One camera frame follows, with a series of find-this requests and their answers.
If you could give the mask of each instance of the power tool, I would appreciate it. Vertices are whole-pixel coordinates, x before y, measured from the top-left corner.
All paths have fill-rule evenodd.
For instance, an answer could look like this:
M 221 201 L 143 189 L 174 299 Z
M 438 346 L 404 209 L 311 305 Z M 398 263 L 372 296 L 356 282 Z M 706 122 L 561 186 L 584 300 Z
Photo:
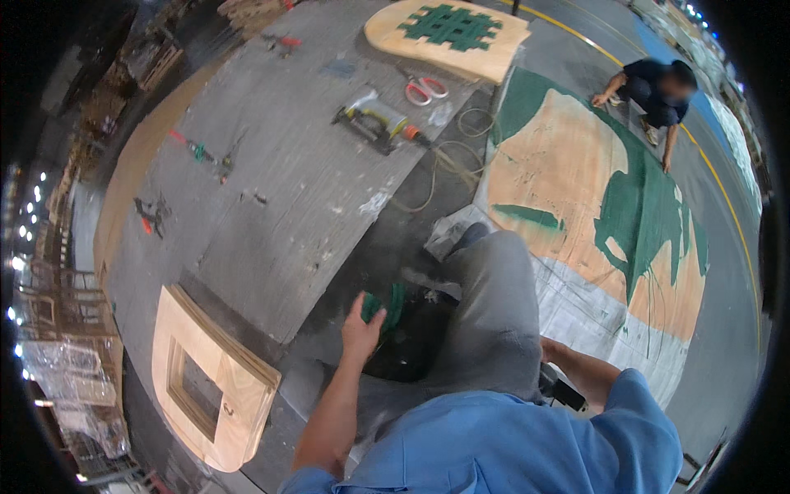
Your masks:
M 430 149 L 433 143 L 402 115 L 378 100 L 378 92 L 365 86 L 351 102 L 340 107 L 332 124 L 342 122 L 366 138 L 376 150 L 388 156 L 394 149 L 393 139 L 400 134 L 407 141 Z

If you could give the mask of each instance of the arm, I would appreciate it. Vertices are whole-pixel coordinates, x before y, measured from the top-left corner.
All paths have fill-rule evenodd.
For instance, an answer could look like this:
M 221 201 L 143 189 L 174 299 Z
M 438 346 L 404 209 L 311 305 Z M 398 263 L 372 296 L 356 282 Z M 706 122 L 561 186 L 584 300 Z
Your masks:
M 381 309 L 366 324 L 361 317 L 365 292 L 354 300 L 343 329 L 343 356 L 332 382 L 307 422 L 294 453 L 291 467 L 296 471 L 314 466 L 343 478 L 348 452 L 356 436 L 356 399 L 362 367 L 378 343 L 386 317 Z
M 540 347 L 543 349 L 541 361 L 552 362 L 559 367 L 587 398 L 590 408 L 598 413 L 603 412 L 611 386 L 620 375 L 620 369 L 543 336 L 540 337 Z
M 672 149 L 678 141 L 678 127 L 679 124 L 676 123 L 675 125 L 670 125 L 667 129 L 667 144 L 664 147 L 664 158 L 661 160 L 661 167 L 664 169 L 664 173 L 669 173 L 672 169 Z
M 625 72 L 618 72 L 617 74 L 615 74 L 614 77 L 609 79 L 609 84 L 606 86 L 604 92 L 602 92 L 601 94 L 596 94 L 592 98 L 592 105 L 596 108 L 601 107 L 604 103 L 606 103 L 606 100 L 608 100 L 613 94 L 615 94 L 615 91 L 620 89 L 620 87 L 626 83 L 627 80 L 628 77 L 626 76 Z

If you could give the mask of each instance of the person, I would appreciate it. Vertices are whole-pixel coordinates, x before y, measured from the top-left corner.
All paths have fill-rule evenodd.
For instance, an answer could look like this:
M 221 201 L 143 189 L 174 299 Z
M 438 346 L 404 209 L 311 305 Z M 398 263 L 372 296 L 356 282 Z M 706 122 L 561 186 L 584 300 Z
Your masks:
M 645 378 L 542 338 L 524 241 L 473 227 L 442 263 L 462 300 L 422 381 L 362 373 L 386 313 L 366 324 L 363 293 L 356 298 L 340 364 L 280 494 L 669 491 L 683 453 Z M 559 366 L 602 413 L 582 420 L 548 406 L 538 390 L 541 361 Z M 375 441 L 344 481 L 355 437 L 365 435 Z
M 664 65 L 645 58 L 626 65 L 609 80 L 601 94 L 592 98 L 594 107 L 607 101 L 618 106 L 632 99 L 647 115 L 641 118 L 642 128 L 651 145 L 658 145 L 658 130 L 667 127 L 667 143 L 661 167 L 672 169 L 672 149 L 678 139 L 678 126 L 686 116 L 689 101 L 697 91 L 697 78 L 685 62 L 675 60 Z

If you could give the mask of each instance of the shoe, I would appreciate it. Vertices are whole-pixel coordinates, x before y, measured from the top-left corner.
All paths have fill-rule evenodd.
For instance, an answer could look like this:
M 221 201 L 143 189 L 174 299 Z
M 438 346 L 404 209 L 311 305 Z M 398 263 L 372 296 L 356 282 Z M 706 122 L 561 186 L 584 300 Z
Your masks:
M 617 93 L 615 93 L 609 96 L 609 104 L 613 107 L 618 107 L 619 105 L 623 104 L 623 99 L 620 98 Z
M 652 145 L 658 145 L 658 129 L 649 123 L 645 117 L 640 117 L 642 129 L 645 131 L 647 142 Z
M 471 246 L 473 243 L 482 239 L 489 233 L 490 232 L 488 231 L 488 227 L 485 223 L 478 221 L 477 223 L 470 224 L 469 228 L 466 228 L 464 235 L 462 235 L 455 245 L 453 245 L 453 248 L 450 249 L 447 257 L 455 254 L 455 252 L 459 251 L 460 249 L 465 249 L 466 247 Z

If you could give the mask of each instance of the factory floor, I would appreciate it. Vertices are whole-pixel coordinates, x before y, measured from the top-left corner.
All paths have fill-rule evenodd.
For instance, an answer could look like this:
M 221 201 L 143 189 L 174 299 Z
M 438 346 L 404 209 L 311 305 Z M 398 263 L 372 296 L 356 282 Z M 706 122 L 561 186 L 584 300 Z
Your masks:
M 484 0 L 483 5 L 510 11 L 510 5 Z M 189 64 L 171 81 L 165 81 L 160 95 L 140 99 L 118 130 L 115 152 L 139 120 L 155 105 L 157 98 L 167 94 L 191 70 L 218 55 L 224 48 L 215 43 L 222 33 L 222 20 L 205 2 L 192 13 L 185 37 Z M 518 62 L 542 74 L 580 96 L 591 96 L 604 87 L 608 78 L 619 70 L 615 60 L 623 63 L 645 57 L 655 40 L 646 39 L 644 26 L 623 4 L 606 0 L 554 2 L 531 0 L 522 5 L 520 16 L 530 20 L 530 29 L 537 34 L 525 42 Z M 572 29 L 594 42 L 597 48 L 579 40 Z M 491 90 L 484 88 L 474 94 L 465 108 L 489 108 Z M 703 111 L 694 108 L 685 123 L 699 146 L 704 149 L 717 170 L 723 188 L 728 192 L 743 237 L 756 269 L 757 223 L 751 213 L 747 196 L 735 173 L 732 152 L 717 136 L 716 123 Z M 439 141 L 457 139 L 483 152 L 482 138 L 468 139 L 450 123 Z M 112 153 L 105 155 L 105 170 L 111 173 Z M 453 154 L 469 169 L 477 168 L 475 159 L 465 151 Z M 720 437 L 731 436 L 743 417 L 757 382 L 766 351 L 768 328 L 762 327 L 760 347 L 755 335 L 755 317 L 751 280 L 739 233 L 715 179 L 700 157 L 699 151 L 682 135 L 673 157 L 672 174 L 700 217 L 710 238 L 710 270 L 705 295 L 698 316 L 697 329 L 691 341 L 686 367 L 675 396 L 666 412 L 679 430 L 685 452 L 703 461 Z M 391 201 L 378 216 L 357 248 L 316 303 L 293 342 L 284 350 L 277 367 L 287 376 L 289 362 L 296 358 L 317 358 L 330 364 L 340 356 L 340 325 L 351 300 L 359 290 L 389 294 L 389 285 L 401 279 L 402 267 L 426 271 L 431 259 L 422 246 L 434 221 L 455 212 L 472 200 L 470 190 L 456 175 L 439 171 L 430 203 L 419 213 L 404 211 L 398 204 L 414 207 L 422 204 L 431 192 L 434 158 L 427 154 L 414 168 Z M 75 190 L 74 242 L 77 267 L 92 268 L 92 236 L 101 206 L 102 183 L 79 186 Z M 419 361 L 403 364 L 403 371 L 419 366 Z M 205 477 L 190 456 L 159 420 L 154 405 L 135 374 L 134 362 L 125 362 L 124 404 L 129 422 L 133 453 L 138 461 L 156 469 L 179 492 L 195 492 Z M 262 491 L 274 493 L 289 471 L 292 452 L 304 420 L 297 411 L 277 395 L 262 445 L 242 473 Z

